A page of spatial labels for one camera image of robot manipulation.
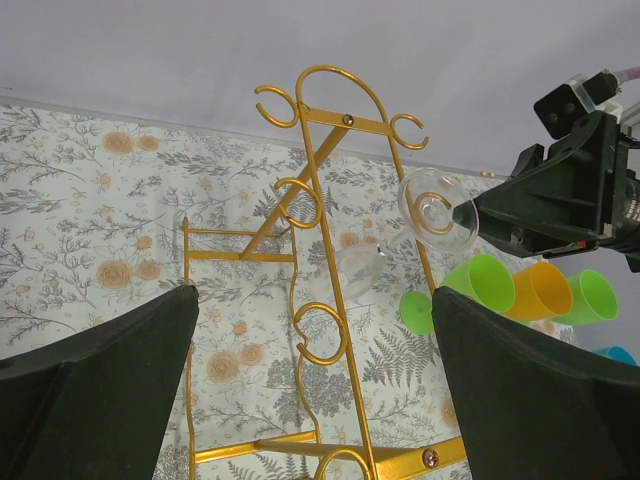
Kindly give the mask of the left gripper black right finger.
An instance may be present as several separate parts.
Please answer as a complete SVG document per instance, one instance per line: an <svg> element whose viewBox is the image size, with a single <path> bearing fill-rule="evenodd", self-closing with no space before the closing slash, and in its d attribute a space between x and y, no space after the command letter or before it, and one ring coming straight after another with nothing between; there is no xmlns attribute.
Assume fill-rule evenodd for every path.
<svg viewBox="0 0 640 480"><path fill-rule="evenodd" d="M475 479L636 479L639 369L448 288L432 318Z"/></svg>

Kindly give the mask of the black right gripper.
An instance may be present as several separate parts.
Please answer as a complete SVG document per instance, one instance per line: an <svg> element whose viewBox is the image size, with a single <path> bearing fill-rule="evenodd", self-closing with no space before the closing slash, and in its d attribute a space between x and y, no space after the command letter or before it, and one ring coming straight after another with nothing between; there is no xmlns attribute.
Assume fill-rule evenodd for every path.
<svg viewBox="0 0 640 480"><path fill-rule="evenodd" d="M639 152L635 130L639 103L623 112L619 139L614 116L589 114L542 163L482 193L477 207L473 201L456 206L453 222L467 228L476 219L478 236L504 253L552 259L597 250L594 240L570 243L549 235L601 235L613 203L613 237L605 246L638 273L639 179L628 165L629 153Z"/></svg>

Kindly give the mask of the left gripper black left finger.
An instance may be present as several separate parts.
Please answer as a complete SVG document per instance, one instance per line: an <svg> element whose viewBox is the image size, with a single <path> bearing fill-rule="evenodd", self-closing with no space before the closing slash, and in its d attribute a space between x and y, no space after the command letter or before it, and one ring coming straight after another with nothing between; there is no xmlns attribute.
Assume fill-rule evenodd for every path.
<svg viewBox="0 0 640 480"><path fill-rule="evenodd" d="M4 479L149 479L199 315L180 286L1 362Z"/></svg>

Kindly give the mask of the orange plastic wine glass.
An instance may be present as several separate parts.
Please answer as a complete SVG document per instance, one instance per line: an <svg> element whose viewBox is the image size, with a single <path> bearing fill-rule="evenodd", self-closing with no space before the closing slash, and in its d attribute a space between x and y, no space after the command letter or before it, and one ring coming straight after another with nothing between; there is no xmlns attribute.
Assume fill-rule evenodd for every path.
<svg viewBox="0 0 640 480"><path fill-rule="evenodd" d="M512 275L515 301L504 315L529 322L567 315L573 293L567 277L554 265L535 263Z"/></svg>

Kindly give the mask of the green plastic wine glass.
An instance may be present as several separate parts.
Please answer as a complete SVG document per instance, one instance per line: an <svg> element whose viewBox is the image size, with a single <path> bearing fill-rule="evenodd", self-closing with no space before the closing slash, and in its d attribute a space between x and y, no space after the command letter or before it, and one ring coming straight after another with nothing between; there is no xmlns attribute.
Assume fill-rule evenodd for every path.
<svg viewBox="0 0 640 480"><path fill-rule="evenodd" d="M564 325L588 325L615 320L619 313L617 294L611 283L595 270L584 270L568 278L573 305L566 315L553 317Z"/></svg>
<svg viewBox="0 0 640 480"><path fill-rule="evenodd" d="M440 284L465 295L498 313L509 310L515 302L514 280L506 266L495 256L478 254L452 269ZM412 291L400 300L399 315L405 327L417 335L434 332L433 301Z"/></svg>

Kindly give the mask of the blue plastic wine glass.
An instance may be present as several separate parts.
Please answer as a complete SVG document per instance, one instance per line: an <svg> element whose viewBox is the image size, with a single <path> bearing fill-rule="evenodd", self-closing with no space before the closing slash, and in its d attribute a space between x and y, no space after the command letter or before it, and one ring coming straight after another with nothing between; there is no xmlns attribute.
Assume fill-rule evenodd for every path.
<svg viewBox="0 0 640 480"><path fill-rule="evenodd" d="M634 357L621 346L611 346L594 350L594 353L602 357L609 358L627 365L637 366L638 363Z"/></svg>

